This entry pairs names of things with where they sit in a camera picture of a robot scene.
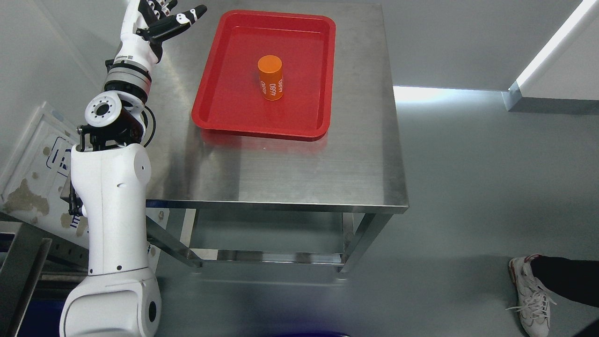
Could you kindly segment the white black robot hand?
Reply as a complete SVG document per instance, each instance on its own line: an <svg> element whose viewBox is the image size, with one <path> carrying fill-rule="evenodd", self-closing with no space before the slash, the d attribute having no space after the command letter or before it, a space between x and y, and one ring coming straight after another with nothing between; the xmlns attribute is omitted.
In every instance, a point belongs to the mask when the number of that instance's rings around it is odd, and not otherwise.
<svg viewBox="0 0 599 337"><path fill-rule="evenodd" d="M162 44L197 22L207 7L199 5L173 13L176 0L129 0L120 30L120 47L113 64L126 62L151 72L163 55Z"/></svg>

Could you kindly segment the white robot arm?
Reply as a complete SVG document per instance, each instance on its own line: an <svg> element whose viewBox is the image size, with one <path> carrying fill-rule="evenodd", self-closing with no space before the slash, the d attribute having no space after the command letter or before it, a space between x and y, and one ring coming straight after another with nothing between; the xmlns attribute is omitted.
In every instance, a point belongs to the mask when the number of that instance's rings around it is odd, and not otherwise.
<svg viewBox="0 0 599 337"><path fill-rule="evenodd" d="M148 261L146 190L152 168L141 113L155 62L116 56L84 110L71 153L70 212L88 220L88 274L61 313L62 337L152 337L162 298Z"/></svg>

